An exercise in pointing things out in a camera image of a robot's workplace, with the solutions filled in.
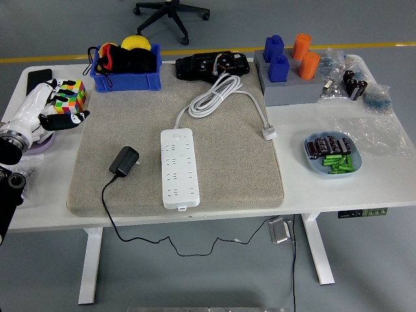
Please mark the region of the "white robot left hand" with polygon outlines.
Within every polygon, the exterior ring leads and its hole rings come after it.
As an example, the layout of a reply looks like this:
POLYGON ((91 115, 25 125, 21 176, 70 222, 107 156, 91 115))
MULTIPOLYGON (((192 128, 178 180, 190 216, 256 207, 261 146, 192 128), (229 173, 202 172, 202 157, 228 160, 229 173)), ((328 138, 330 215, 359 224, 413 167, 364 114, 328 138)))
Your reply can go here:
POLYGON ((25 151, 53 132, 73 129, 89 116, 84 109, 85 86, 81 80, 51 79, 26 96, 11 121, 1 126, 1 138, 25 151))

